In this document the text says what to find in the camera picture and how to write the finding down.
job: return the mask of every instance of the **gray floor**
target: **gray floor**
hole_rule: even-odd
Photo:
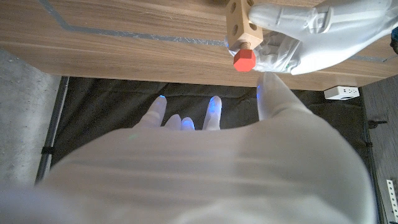
[[[60,77],[0,49],[0,184],[33,185]]]
[[[368,119],[388,122],[369,132],[386,217],[395,222],[386,179],[398,187],[398,76],[365,86],[363,95]]]
[[[0,80],[0,184],[33,185],[60,77],[0,49]],[[370,133],[387,219],[394,221],[386,179],[398,174],[398,77],[363,90],[368,118],[388,121]]]

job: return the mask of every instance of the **electrical outlet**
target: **electrical outlet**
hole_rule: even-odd
[[[336,86],[324,91],[327,100],[349,100],[359,96],[359,90],[356,87]]]

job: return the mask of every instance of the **black fabric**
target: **black fabric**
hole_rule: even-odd
[[[367,161],[360,98],[330,101],[325,100],[321,91],[296,90],[294,93],[311,111],[336,128]],[[133,127],[159,95],[167,99],[164,123],[173,114],[179,114],[181,118],[191,117],[195,128],[201,129],[208,102],[215,95],[223,102],[221,129],[258,121],[255,88],[71,78],[52,164],[103,134]]]

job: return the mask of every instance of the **white glove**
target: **white glove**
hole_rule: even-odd
[[[398,1],[327,0],[313,8],[260,3],[249,19],[275,31],[254,49],[254,70],[298,75],[336,65],[390,34],[398,26]]]
[[[166,97],[159,96],[156,98],[149,107],[148,112],[141,118],[138,124],[133,127],[133,130],[142,128],[168,128],[174,131],[195,130],[195,125],[191,118],[184,118],[181,120],[181,117],[178,114],[171,116],[165,126],[160,127],[163,121],[166,105]],[[203,123],[203,130],[220,130],[221,107],[221,99],[218,96],[214,96],[210,99],[205,121]]]

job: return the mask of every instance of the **wooden tabletop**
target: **wooden tabletop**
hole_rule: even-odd
[[[272,0],[314,6],[319,0]],[[222,0],[14,0],[0,2],[0,46],[43,72],[209,85],[256,86],[223,40]],[[390,37],[318,72],[279,76],[292,89],[363,86],[398,72]]]

